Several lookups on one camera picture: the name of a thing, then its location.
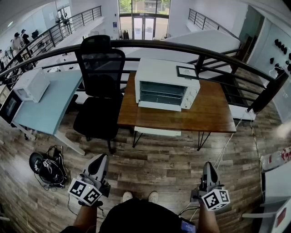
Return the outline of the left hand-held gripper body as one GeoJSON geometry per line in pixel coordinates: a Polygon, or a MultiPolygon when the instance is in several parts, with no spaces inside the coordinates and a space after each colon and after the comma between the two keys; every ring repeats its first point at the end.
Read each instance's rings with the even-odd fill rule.
{"type": "Polygon", "coordinates": [[[72,179],[68,193],[85,205],[92,206],[101,196],[108,197],[110,188],[107,181],[100,182],[80,173],[77,178],[72,179]]]}

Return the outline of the person's right forearm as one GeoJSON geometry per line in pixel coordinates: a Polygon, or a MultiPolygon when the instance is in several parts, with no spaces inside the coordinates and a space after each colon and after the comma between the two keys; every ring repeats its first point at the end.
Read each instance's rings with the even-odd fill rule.
{"type": "Polygon", "coordinates": [[[221,233],[214,211],[208,211],[206,206],[200,204],[197,233],[221,233]]]}

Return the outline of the person's left forearm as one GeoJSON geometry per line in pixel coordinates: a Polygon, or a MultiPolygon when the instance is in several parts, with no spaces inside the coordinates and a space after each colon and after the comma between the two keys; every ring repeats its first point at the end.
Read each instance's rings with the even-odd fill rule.
{"type": "Polygon", "coordinates": [[[81,206],[77,218],[73,224],[82,233],[96,233],[97,207],[81,206]]]}

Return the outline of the white microwave oven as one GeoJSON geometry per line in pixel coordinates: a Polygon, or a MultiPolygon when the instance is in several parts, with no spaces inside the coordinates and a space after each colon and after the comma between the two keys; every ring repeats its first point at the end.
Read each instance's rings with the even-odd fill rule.
{"type": "Polygon", "coordinates": [[[13,91],[22,101],[40,102],[43,94],[50,85],[42,68],[23,73],[13,87],[13,91]]]}

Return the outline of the white toaster oven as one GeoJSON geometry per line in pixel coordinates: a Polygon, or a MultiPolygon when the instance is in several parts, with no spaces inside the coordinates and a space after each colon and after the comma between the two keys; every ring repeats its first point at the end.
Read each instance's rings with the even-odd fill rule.
{"type": "MultiPolygon", "coordinates": [[[[186,79],[177,76],[176,66],[195,68],[194,65],[187,65],[176,61],[166,61],[159,59],[142,58],[139,62],[135,75],[135,100],[138,107],[161,109],[181,112],[183,109],[189,110],[200,90],[200,81],[186,79]],[[163,91],[183,91],[183,95],[170,95],[160,93],[141,93],[141,90],[163,90],[163,91]],[[181,96],[182,101],[170,99],[146,99],[141,100],[141,94],[157,94],[167,96],[181,96]]],[[[181,131],[155,130],[143,127],[135,127],[135,131],[143,134],[153,134],[159,136],[176,137],[181,135],[181,131]]]]}

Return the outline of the black round helmet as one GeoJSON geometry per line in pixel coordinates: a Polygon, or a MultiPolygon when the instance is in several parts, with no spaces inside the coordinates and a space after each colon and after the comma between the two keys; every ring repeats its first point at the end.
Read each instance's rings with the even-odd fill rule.
{"type": "Polygon", "coordinates": [[[33,152],[30,155],[29,166],[34,173],[36,173],[36,174],[40,173],[40,169],[41,169],[41,166],[43,164],[43,162],[42,162],[43,160],[44,160],[44,156],[41,153],[33,152]]]}

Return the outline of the person's black top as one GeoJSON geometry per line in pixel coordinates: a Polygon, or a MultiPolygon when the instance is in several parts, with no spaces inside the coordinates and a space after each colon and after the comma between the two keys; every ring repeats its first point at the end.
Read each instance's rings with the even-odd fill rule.
{"type": "MultiPolygon", "coordinates": [[[[93,206],[102,206],[97,201],[93,206]]],[[[82,233],[70,225],[60,233],[82,233]]],[[[113,207],[96,233],[181,233],[180,217],[158,204],[137,198],[113,207]]]]}

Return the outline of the person's right shoe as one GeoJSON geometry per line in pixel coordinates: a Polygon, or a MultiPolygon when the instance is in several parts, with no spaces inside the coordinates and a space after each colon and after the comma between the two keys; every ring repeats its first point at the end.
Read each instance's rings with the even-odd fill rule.
{"type": "Polygon", "coordinates": [[[158,202],[158,197],[159,197],[159,194],[158,192],[156,191],[152,191],[148,197],[148,201],[151,202],[151,203],[154,203],[154,204],[157,204],[158,202]]]}

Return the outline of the brown wooden table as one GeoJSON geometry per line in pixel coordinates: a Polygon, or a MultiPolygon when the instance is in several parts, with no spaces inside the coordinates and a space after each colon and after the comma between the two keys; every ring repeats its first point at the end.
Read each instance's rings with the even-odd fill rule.
{"type": "Polygon", "coordinates": [[[181,112],[138,107],[135,101],[135,73],[130,73],[120,108],[118,125],[155,130],[198,132],[198,148],[205,133],[235,133],[236,127],[220,84],[200,81],[200,90],[189,110],[181,112]]]}

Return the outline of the white side table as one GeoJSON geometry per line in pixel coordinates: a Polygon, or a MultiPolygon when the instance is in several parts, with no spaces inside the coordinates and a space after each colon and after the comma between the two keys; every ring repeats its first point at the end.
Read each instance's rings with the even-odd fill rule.
{"type": "Polygon", "coordinates": [[[265,173],[264,212],[259,233],[291,233],[291,161],[265,173]]]}

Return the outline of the black office chair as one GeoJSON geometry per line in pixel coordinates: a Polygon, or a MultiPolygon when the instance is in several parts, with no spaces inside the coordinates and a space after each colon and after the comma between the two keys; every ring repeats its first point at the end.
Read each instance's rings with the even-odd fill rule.
{"type": "Polygon", "coordinates": [[[108,35],[84,39],[76,53],[88,98],[80,108],[73,128],[89,141],[92,138],[107,141],[111,147],[118,133],[118,117],[123,100],[120,91],[121,75],[125,64],[123,51],[112,48],[108,35]]]}

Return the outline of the black framed picture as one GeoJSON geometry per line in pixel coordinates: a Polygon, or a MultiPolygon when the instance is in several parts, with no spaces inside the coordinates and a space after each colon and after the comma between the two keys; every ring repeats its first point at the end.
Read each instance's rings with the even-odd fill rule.
{"type": "Polygon", "coordinates": [[[178,77],[199,80],[199,75],[197,73],[196,68],[176,66],[176,71],[178,77]]]}

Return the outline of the white tall cabinet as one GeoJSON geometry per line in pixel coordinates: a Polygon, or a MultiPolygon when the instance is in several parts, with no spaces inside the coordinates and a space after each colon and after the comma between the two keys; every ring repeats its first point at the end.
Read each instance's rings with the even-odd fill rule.
{"type": "Polygon", "coordinates": [[[91,31],[88,33],[88,37],[96,36],[96,35],[106,35],[106,31],[105,31],[105,29],[100,29],[100,30],[91,30],[91,31]]]}

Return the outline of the long black balcony railing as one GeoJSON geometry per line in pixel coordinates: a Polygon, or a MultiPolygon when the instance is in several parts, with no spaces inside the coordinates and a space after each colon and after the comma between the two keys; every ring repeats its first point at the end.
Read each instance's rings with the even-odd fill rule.
{"type": "Polygon", "coordinates": [[[86,26],[96,19],[99,19],[101,16],[101,6],[97,6],[67,18],[67,23],[61,21],[42,34],[38,35],[29,44],[24,46],[17,56],[14,56],[3,70],[0,70],[0,73],[20,64],[22,61],[48,52],[49,50],[55,48],[56,45],[58,45],[62,40],[74,32],[77,32],[78,29],[86,26]]]}

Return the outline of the short black stair railing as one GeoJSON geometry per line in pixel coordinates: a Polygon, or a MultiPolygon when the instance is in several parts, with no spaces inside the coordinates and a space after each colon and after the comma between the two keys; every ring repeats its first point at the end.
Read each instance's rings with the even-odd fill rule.
{"type": "Polygon", "coordinates": [[[231,35],[232,37],[239,39],[235,34],[233,34],[231,31],[227,30],[225,27],[220,25],[219,23],[215,22],[214,20],[210,19],[209,17],[193,10],[189,9],[189,15],[188,19],[196,25],[199,29],[201,30],[206,30],[206,29],[214,29],[218,30],[224,33],[227,33],[231,35]]]}

